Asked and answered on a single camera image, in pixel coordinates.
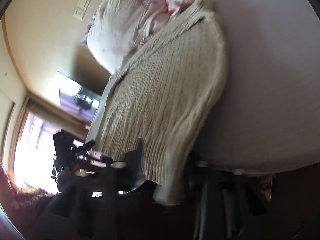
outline curtain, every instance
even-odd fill
[[[33,95],[30,95],[26,110],[57,127],[61,127],[63,130],[79,138],[80,141],[85,141],[87,137],[88,130],[85,126],[88,123],[86,121],[73,117],[58,107],[54,107]]]

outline beige wall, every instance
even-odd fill
[[[12,116],[9,122],[6,140],[4,142],[4,166],[7,168],[7,161],[9,158],[9,150],[10,150],[10,144],[12,140],[12,135],[14,128],[17,123],[17,119],[20,115],[20,111],[22,108],[22,105],[24,103],[24,100],[27,95],[27,90],[23,86],[21,80],[19,79],[15,68],[12,65],[12,62],[10,60],[10,57],[8,55],[5,43],[4,43],[4,37],[2,28],[0,27],[0,89],[2,93],[5,94],[6,97],[8,97],[10,100],[12,100],[15,103]],[[0,120],[4,121],[7,116],[6,114],[1,114]]]
[[[82,21],[73,17],[78,0],[13,0],[5,13],[8,40],[32,93],[50,99],[57,71],[102,93],[108,72],[79,46],[101,0],[92,0]]]
[[[3,153],[3,146],[7,127],[10,121],[11,113],[14,108],[14,102],[0,89],[0,156]]]

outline bed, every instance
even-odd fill
[[[308,0],[213,0],[229,77],[194,145],[218,168],[270,174],[320,162],[320,20]],[[108,83],[87,141],[96,139]]]

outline wall switch plate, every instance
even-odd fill
[[[73,13],[73,17],[79,19],[80,21],[82,21],[83,17],[84,17],[85,11],[80,9],[80,8],[76,8],[75,12]]]
[[[77,7],[86,11],[91,0],[79,0],[77,3]]]

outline wooden trim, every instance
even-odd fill
[[[2,89],[0,88],[0,91],[12,102],[12,106],[11,106],[11,111],[10,111],[10,116],[7,120],[7,127],[5,129],[5,133],[4,133],[4,136],[2,138],[2,149],[0,151],[0,164],[3,165],[3,156],[4,156],[4,148],[5,148],[5,142],[6,142],[6,139],[8,137],[8,129],[9,129],[9,124],[10,124],[10,121],[11,121],[11,118],[12,118],[12,114],[13,114],[13,111],[14,111],[14,108],[16,106],[15,102],[9,98],[6,93],[4,93],[4,91],[2,91]]]
[[[12,51],[11,51],[11,48],[10,48],[10,44],[9,44],[9,40],[8,40],[8,34],[7,34],[7,27],[5,25],[5,14],[3,15],[3,17],[1,18],[1,23],[2,23],[2,32],[3,32],[3,38],[4,38],[4,43],[5,43],[5,46],[7,48],[7,52],[8,52],[8,55],[10,57],[10,60],[12,62],[12,65],[14,67],[14,69],[16,70],[17,74],[18,74],[18,77],[19,79],[21,80],[23,86],[25,87],[25,89],[27,91],[29,91],[25,81],[23,80],[23,77],[21,75],[21,72],[17,66],[17,63],[13,57],[13,54],[12,54]]]
[[[26,124],[28,115],[29,115],[29,111],[26,110],[26,111],[24,112],[24,114],[23,114],[22,121],[21,121],[21,124],[20,124],[19,134],[18,134],[18,141],[17,141],[17,142],[21,141],[22,132],[23,132],[24,126],[25,126],[25,124]]]
[[[27,97],[23,103],[23,106],[21,108],[20,114],[17,119],[17,123],[14,127],[13,134],[12,134],[9,159],[8,159],[8,169],[11,171],[14,171],[14,158],[16,156],[18,137],[19,137],[19,133],[20,133],[20,129],[21,129],[22,120],[23,120],[24,114],[27,109],[28,101],[29,101],[29,95],[27,95]]]

